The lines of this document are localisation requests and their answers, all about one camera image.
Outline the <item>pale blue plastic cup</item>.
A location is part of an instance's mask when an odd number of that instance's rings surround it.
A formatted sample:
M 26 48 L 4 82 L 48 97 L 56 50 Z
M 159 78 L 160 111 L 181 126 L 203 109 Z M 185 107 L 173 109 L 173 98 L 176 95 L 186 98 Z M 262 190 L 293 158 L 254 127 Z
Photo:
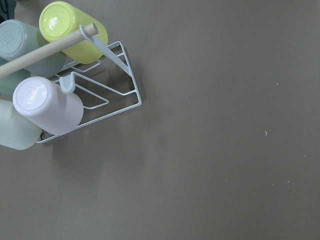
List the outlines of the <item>pale blue plastic cup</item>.
M 15 19 L 6 20 L 0 24 L 0 57 L 9 62 L 48 43 L 38 27 Z M 66 59 L 67 56 L 60 51 L 25 69 L 37 76 L 47 78 L 59 73 Z

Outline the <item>lilac plastic cup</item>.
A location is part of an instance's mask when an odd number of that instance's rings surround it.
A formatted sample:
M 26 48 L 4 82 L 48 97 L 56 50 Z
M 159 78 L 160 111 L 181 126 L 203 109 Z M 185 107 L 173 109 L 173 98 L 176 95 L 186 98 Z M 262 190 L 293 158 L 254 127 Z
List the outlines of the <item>lilac plastic cup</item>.
M 60 85 L 40 76 L 20 82 L 12 100 L 18 113 L 52 135 L 72 132 L 84 114 L 83 102 L 76 94 L 65 94 Z

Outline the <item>mint plastic cup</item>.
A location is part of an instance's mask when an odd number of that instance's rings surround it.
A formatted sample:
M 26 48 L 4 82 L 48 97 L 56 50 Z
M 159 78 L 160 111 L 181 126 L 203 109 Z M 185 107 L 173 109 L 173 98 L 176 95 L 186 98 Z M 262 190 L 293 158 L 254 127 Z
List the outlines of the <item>mint plastic cup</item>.
M 30 148 L 42 129 L 20 115 L 11 101 L 0 100 L 0 145 L 15 150 Z

